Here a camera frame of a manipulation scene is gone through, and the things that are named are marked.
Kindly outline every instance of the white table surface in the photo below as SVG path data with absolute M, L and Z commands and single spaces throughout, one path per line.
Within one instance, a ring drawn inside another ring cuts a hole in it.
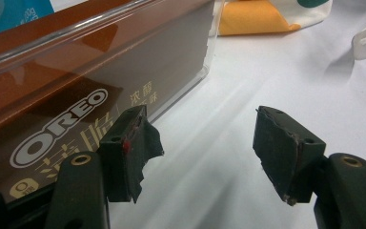
M 259 105 L 366 159 L 366 60 L 352 38 L 366 0 L 335 0 L 313 27 L 218 37 L 206 79 L 154 122 L 165 155 L 144 168 L 136 204 L 112 203 L 112 228 L 316 228 L 311 203 L 282 202 L 252 148 Z

